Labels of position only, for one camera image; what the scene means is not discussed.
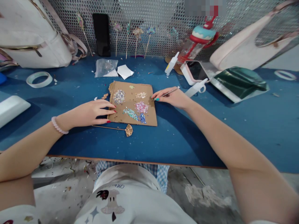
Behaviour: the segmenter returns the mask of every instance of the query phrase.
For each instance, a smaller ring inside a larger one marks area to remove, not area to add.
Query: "perforated metal panel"
[[[226,16],[216,17],[213,29],[219,31],[218,41],[210,48],[202,50],[196,59],[207,61],[212,53],[224,42],[245,27],[256,22],[270,12],[280,0],[227,0]],[[137,54],[144,55],[149,35],[146,29],[152,25],[156,33],[151,35],[147,55],[173,56],[182,46],[196,25],[204,25],[204,16],[184,16],[184,0],[51,0],[69,33],[78,36],[85,44],[84,34],[76,19],[79,11],[84,19],[85,32],[93,51],[96,49],[93,27],[93,13],[104,13],[110,19],[111,52],[116,49],[116,31],[112,24],[122,25],[118,33],[117,52],[126,53],[126,25],[131,21],[128,54],[135,54],[136,36],[133,30],[140,27],[144,34],[139,37]],[[288,6],[276,14],[256,39],[257,45],[269,43],[284,33],[299,29],[299,4]],[[291,42],[295,46],[299,38]]]

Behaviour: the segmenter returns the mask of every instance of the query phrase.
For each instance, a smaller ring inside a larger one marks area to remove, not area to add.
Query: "green bag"
[[[240,99],[256,90],[269,90],[268,84],[256,72],[247,68],[228,68],[214,78]]]

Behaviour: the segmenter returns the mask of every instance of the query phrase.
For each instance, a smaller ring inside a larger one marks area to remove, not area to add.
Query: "blue checkered fabric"
[[[99,176],[108,168],[124,164],[124,162],[110,162],[110,161],[99,161],[96,165],[96,171],[97,171],[97,179]],[[166,165],[155,165],[155,164],[144,164],[144,163],[127,163],[127,164],[133,164],[138,165],[146,170],[148,170],[158,181],[161,191],[166,194],[167,192],[167,174],[169,166]]]

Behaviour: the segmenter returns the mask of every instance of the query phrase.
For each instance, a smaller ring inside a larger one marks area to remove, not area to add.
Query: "zipper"
[[[35,6],[35,8],[37,8],[37,10],[40,12],[40,14],[42,15],[42,17],[50,24],[50,26],[52,27],[53,30],[55,30],[53,24],[50,22],[50,20],[48,19],[48,17],[44,14],[44,12],[39,8],[39,6],[33,1],[33,0],[29,0],[32,5]]]
[[[41,44],[38,45],[33,45],[33,46],[19,46],[19,47],[14,47],[14,46],[0,46],[2,49],[8,49],[8,50],[34,50],[39,57],[42,57],[41,53],[38,51],[38,49],[41,47]]]

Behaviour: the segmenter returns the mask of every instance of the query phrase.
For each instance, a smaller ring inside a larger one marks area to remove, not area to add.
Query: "tweezers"
[[[167,94],[170,94],[170,93],[172,93],[172,92],[174,92],[174,91],[176,91],[177,89],[179,89],[180,87],[179,86],[177,86],[177,88],[176,89],[174,89],[174,90],[172,90],[172,91],[170,91],[170,92],[168,92],[168,93],[165,93],[164,95],[162,95],[162,96],[160,96],[160,97],[163,97],[163,96],[166,96]]]

